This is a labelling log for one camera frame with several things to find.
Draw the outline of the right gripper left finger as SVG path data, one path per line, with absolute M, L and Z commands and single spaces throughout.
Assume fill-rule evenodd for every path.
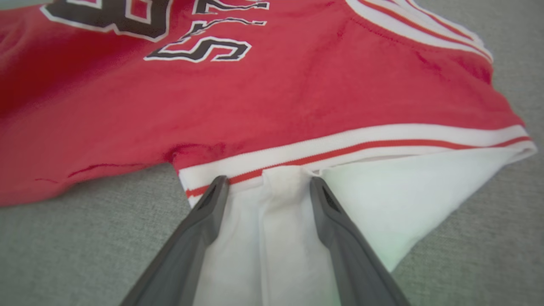
M 121 306 L 193 306 L 206 249 L 219 236 L 230 182 L 216 177 L 121 302 Z

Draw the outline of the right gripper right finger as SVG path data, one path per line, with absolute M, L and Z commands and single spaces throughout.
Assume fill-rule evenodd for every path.
M 342 306 L 411 306 L 338 199 L 319 177 L 309 190 L 319 240 L 328 248 Z

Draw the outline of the red white basketball jersey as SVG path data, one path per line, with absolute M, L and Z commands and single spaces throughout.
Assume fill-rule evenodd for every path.
M 475 33 L 414 0 L 53 0 L 0 10 L 0 207 L 170 163 L 229 178 L 193 306 L 342 306 L 309 183 L 390 273 L 538 150 Z

